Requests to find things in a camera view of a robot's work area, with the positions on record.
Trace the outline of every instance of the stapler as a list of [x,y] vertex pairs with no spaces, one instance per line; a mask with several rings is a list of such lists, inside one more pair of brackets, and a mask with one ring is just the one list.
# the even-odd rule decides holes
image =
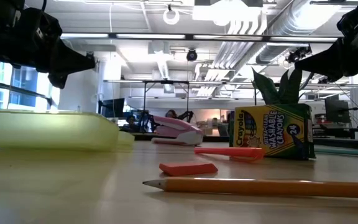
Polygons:
[[192,126],[186,121],[174,118],[164,118],[154,116],[154,122],[159,124],[156,128],[158,135],[169,138],[153,138],[153,143],[161,144],[183,144],[183,145],[199,145],[203,142],[202,130]]

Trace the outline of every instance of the table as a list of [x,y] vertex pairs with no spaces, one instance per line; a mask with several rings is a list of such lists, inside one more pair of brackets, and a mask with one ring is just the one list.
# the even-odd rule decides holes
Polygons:
[[243,164],[150,142],[117,152],[1,149],[0,223],[358,223],[358,199],[181,194],[142,185],[160,178],[160,162],[189,160],[218,167],[203,177],[358,181],[358,157],[350,156]]

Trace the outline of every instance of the crayon box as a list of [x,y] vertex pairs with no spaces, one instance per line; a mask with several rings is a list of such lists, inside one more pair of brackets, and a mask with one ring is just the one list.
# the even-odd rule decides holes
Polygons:
[[236,108],[234,147],[260,147],[266,157],[315,158],[311,108],[306,104]]

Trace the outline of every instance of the red eraser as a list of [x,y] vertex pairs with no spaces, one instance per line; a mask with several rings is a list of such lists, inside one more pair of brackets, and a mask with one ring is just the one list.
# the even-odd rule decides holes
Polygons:
[[218,168],[209,162],[174,162],[160,164],[160,169],[171,176],[210,174],[218,171]]

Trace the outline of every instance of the yellow pencil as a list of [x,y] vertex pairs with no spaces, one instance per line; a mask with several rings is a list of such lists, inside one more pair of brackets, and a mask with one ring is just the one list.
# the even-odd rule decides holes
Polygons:
[[167,192],[358,198],[356,182],[167,177],[143,184]]

